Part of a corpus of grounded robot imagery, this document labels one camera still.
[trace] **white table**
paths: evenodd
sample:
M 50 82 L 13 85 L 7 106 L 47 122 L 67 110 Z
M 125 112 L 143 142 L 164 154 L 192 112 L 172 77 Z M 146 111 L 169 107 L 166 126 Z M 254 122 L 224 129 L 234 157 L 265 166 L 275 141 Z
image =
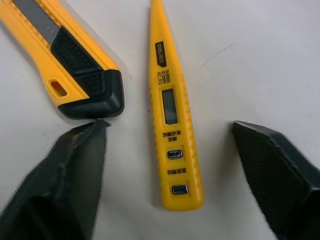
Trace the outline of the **white table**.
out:
M 320 2 L 164 3 L 188 86 L 205 203 L 190 212 L 161 206 L 148 89 L 150 1 L 67 0 L 103 48 L 116 53 L 124 76 L 125 111 L 107 120 L 112 126 L 93 239 L 273 240 L 229 123 L 278 130 L 320 167 Z M 55 110 L 36 66 L 2 24 L 0 73 L 3 208 L 57 137 L 87 121 Z

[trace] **brand logo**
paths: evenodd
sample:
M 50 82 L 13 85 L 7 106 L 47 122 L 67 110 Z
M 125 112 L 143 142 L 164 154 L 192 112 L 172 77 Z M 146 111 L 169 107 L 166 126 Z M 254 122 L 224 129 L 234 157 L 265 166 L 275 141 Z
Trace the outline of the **brand logo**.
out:
M 167 66 L 167 60 L 166 60 L 165 44 L 163 41 L 157 42 L 155 44 L 155 52 L 156 52 L 156 60 L 158 62 L 158 65 L 162 68 L 165 68 Z

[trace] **yellow utility knife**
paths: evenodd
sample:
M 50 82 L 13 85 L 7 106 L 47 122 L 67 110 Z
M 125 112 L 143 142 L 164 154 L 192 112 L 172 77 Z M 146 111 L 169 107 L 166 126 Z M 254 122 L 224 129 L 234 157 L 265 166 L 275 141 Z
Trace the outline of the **yellow utility knife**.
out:
M 119 68 L 58 0 L 0 0 L 0 20 L 32 57 L 65 116 L 107 118 L 124 110 Z
M 170 211 L 204 202 L 187 88 L 161 0 L 152 0 L 150 94 L 161 198 Z

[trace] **knife handle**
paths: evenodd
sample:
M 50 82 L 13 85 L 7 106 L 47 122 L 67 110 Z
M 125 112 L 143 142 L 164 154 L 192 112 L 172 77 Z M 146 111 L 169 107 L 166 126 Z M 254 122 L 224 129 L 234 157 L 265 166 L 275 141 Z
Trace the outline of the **knife handle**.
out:
M 0 19 L 35 62 L 55 106 L 71 119 L 119 115 L 125 103 L 118 66 L 58 0 L 36 2 L 60 27 L 51 46 L 13 0 L 0 1 Z

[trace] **metal blade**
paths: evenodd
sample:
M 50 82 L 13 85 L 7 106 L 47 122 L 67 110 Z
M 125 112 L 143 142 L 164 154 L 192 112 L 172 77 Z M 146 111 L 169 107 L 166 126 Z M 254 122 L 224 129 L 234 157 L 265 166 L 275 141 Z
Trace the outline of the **metal blade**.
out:
M 36 0 L 13 0 L 13 3 L 42 37 L 52 45 L 60 28 L 40 7 Z

